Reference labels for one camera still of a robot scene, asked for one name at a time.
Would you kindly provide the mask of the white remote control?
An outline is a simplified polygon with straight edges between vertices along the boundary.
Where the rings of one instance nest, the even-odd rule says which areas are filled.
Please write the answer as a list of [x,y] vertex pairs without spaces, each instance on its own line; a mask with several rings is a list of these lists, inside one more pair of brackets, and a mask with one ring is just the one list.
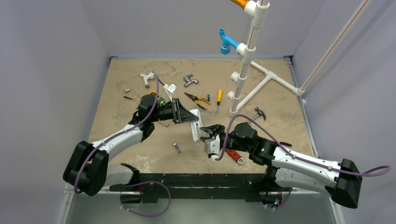
[[198,117],[198,121],[190,122],[193,140],[195,142],[198,142],[200,141],[200,137],[203,137],[203,132],[200,129],[202,127],[200,111],[198,109],[191,109],[190,112]]

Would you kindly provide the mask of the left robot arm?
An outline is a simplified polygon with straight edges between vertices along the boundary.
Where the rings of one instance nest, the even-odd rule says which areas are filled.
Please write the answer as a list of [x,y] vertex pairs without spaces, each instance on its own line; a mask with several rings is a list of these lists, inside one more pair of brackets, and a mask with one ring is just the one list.
[[155,122],[172,120],[175,124],[182,124],[199,121],[199,117],[184,108],[178,98],[164,105],[159,105],[157,100],[154,95],[144,95],[124,128],[93,143],[79,142],[65,168],[63,180],[74,186],[77,193],[89,196],[97,194],[104,186],[121,184],[128,191],[137,189],[139,178],[134,175],[132,167],[121,165],[120,171],[110,172],[109,161],[146,140],[153,133]]

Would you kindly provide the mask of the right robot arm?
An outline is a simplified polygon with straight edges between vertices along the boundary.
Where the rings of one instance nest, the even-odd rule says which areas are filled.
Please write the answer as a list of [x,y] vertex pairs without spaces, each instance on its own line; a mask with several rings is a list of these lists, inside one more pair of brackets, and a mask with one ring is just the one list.
[[322,193],[341,206],[358,207],[362,177],[354,175],[359,170],[352,160],[321,160],[281,147],[275,141],[260,137],[247,122],[238,124],[229,134],[223,125],[200,127],[200,131],[208,134],[200,139],[213,161],[220,157],[225,147],[247,152],[253,163],[266,166],[262,177],[266,189],[306,189]]

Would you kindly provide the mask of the silver combination wrench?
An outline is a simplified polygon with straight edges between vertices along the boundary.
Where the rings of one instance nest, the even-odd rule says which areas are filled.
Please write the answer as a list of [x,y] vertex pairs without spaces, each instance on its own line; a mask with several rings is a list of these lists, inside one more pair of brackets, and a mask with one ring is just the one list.
[[216,116],[216,115],[217,115],[216,112],[204,110],[204,109],[201,109],[201,108],[198,108],[198,107],[197,107],[197,109],[198,109],[199,111],[201,111],[201,112],[205,112],[205,113],[211,114],[211,115],[213,115],[213,116]]

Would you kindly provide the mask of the green plastic faucet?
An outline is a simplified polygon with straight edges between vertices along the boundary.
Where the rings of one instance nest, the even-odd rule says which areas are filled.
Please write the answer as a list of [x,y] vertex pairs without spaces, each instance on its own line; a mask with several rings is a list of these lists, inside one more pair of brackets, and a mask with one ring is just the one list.
[[158,104],[159,106],[164,106],[164,105],[167,104],[167,101],[166,101],[163,97],[159,97],[159,98],[157,99],[157,104]]

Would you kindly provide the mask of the red adjustable wrench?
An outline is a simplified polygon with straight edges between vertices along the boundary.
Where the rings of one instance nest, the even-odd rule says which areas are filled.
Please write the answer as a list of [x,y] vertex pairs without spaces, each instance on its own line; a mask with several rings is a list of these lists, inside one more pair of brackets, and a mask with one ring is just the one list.
[[225,152],[238,164],[238,165],[243,165],[245,163],[244,159],[240,156],[240,154],[235,151],[226,148]]

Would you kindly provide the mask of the silver metal transceiver module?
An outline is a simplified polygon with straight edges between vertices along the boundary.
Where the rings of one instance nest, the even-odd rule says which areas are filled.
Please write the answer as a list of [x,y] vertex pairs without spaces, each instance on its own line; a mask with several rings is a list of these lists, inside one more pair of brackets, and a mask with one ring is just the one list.
[[177,151],[179,154],[182,153],[181,150],[180,150],[180,148],[179,148],[179,146],[177,145],[177,143],[173,143],[173,146],[175,147],[176,151]]

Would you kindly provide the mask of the chrome faucet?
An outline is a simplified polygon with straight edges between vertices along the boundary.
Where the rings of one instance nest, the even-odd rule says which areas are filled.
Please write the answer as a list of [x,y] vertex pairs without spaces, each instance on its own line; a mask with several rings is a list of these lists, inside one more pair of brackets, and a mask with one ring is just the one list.
[[185,75],[183,80],[185,81],[184,87],[189,87],[191,84],[198,84],[199,81],[196,79],[192,79],[193,74]]

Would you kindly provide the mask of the white PVC pipe stand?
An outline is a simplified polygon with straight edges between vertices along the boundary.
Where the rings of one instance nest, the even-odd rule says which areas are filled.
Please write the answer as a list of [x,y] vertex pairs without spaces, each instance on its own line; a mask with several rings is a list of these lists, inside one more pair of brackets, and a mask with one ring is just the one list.
[[[305,92],[301,87],[295,87],[284,79],[280,78],[274,72],[262,67],[253,61],[256,52],[256,45],[260,30],[262,29],[267,18],[270,3],[268,0],[249,0],[243,12],[251,18],[250,30],[248,33],[247,43],[240,42],[240,45],[235,49],[236,53],[241,56],[242,66],[240,71],[235,71],[231,74],[231,80],[236,84],[236,91],[227,93],[227,98],[231,100],[231,108],[229,115],[232,117],[255,95],[258,91],[270,80],[274,80],[283,85],[297,96],[302,96]],[[265,78],[258,83],[258,85],[250,91],[244,98],[241,98],[242,89],[245,85],[249,67],[253,66],[265,75]]]

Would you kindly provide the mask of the blue pipe tap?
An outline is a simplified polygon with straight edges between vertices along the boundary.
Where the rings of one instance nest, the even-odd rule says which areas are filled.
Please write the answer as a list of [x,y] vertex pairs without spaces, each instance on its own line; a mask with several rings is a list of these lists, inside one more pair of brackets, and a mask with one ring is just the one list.
[[225,34],[224,29],[219,29],[219,36],[221,38],[220,53],[227,55],[231,52],[231,48],[237,49],[240,45],[239,42],[235,41],[233,38]]

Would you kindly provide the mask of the orange pipe fitting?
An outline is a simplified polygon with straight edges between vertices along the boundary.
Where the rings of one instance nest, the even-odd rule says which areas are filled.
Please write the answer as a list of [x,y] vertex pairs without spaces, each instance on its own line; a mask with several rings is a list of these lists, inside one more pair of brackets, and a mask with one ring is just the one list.
[[235,3],[236,5],[240,6],[242,9],[245,9],[249,0],[231,0],[231,2]]

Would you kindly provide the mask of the yellow handled pliers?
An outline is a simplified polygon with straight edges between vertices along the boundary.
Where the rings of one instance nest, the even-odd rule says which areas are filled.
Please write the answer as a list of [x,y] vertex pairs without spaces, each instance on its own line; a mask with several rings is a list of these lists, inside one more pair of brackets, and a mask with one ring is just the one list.
[[199,102],[205,102],[208,105],[211,105],[211,102],[208,101],[206,98],[201,98],[201,97],[197,97],[195,95],[189,94],[189,93],[184,93],[187,97],[189,97],[192,101],[194,101],[194,103],[196,104],[197,107],[199,107],[200,109],[203,110],[207,110],[207,107],[202,106]]

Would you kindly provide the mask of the black handled hammer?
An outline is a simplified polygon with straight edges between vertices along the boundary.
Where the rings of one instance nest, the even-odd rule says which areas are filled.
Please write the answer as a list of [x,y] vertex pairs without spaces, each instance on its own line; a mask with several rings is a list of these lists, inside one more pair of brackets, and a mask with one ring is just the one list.
[[251,118],[252,120],[257,119],[258,117],[263,117],[264,121],[266,121],[267,119],[266,114],[260,107],[256,107],[255,111],[257,112],[257,114]]

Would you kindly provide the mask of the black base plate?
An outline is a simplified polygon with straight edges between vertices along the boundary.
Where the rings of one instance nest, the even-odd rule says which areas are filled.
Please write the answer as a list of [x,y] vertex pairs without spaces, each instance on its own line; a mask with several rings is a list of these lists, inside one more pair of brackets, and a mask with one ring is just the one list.
[[117,184],[110,191],[142,194],[142,203],[158,199],[231,199],[272,203],[288,187],[277,185],[265,174],[138,174],[128,184]]

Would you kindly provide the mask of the aluminium rail frame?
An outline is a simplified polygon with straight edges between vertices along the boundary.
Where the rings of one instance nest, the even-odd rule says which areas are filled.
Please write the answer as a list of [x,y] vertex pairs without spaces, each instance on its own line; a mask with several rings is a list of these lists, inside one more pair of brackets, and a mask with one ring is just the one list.
[[298,178],[298,173],[286,174],[280,176],[281,171],[277,173],[266,174],[147,174],[138,173],[129,174],[129,180],[126,183],[111,177],[95,176],[93,180],[82,178],[78,183],[78,190],[89,196],[97,194],[103,187],[108,186],[110,191],[136,191],[138,184],[143,184],[145,192],[154,192],[155,182],[160,182],[169,190],[180,193],[182,190],[189,190],[190,194],[204,194],[206,191],[212,191],[214,194],[235,194],[257,193],[278,191],[282,188],[291,189],[299,188],[322,194],[331,194],[334,188],[328,183],[324,184],[307,176]]

